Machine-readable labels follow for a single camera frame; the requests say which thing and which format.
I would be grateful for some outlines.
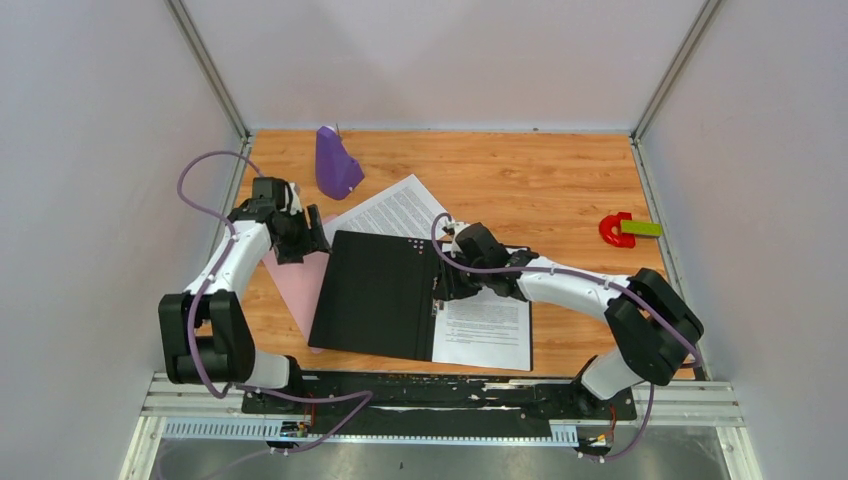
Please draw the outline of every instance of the gray floor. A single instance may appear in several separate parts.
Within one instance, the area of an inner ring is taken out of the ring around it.
[[[635,429],[620,427],[624,446]],[[262,442],[181,440],[169,442],[162,458],[167,480],[197,480],[246,454]],[[335,444],[293,455],[261,456],[216,476],[235,479],[729,479],[712,428],[653,427],[627,457],[605,465],[578,459],[553,447],[459,447]]]

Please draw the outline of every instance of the white wall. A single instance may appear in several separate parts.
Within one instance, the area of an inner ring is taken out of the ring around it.
[[[0,65],[0,476],[116,478],[234,135],[161,1],[3,2]]]
[[[186,0],[251,127],[636,125],[703,0]]]
[[[848,3],[727,1],[647,162],[767,479],[844,478]]]

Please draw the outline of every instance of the purple object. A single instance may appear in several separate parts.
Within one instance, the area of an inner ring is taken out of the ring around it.
[[[342,139],[331,127],[321,127],[315,137],[315,180],[321,193],[342,200],[365,178],[362,167],[348,155]]]

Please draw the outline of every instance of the wooden table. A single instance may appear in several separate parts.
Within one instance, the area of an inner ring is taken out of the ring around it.
[[[342,132],[365,180],[348,198],[332,200],[315,184],[314,131],[262,131],[251,159],[266,175],[296,182],[306,204],[321,215],[340,214],[414,173],[454,218],[482,222],[499,241],[528,245],[566,265],[616,274],[640,267],[664,272],[655,240],[614,248],[598,222],[627,211],[649,219],[624,135],[456,132]],[[250,194],[247,169],[239,202]],[[242,307],[257,346],[293,355],[308,369],[439,373],[527,372],[400,360],[325,350],[313,354],[260,263]],[[612,348],[606,325],[561,307],[533,305],[533,372],[574,376],[592,356]]]

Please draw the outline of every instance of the paper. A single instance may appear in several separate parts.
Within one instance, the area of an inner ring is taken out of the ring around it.
[[[434,362],[530,371],[529,303],[483,287],[473,297],[441,302],[439,308]]]
[[[410,175],[335,220],[325,222],[324,234],[331,245],[338,230],[430,238],[433,220],[445,211],[418,177]]]
[[[327,217],[332,221],[335,215]],[[277,265],[274,250],[268,252],[262,259],[274,285],[283,297],[283,302],[289,307],[297,328],[303,338],[309,341],[312,331],[312,321],[315,319],[315,309],[318,307],[318,296],[321,294],[321,284],[324,282],[324,272],[330,256],[326,253],[315,252],[303,257],[303,263],[287,263]],[[321,353],[322,348],[310,348],[312,353]]]

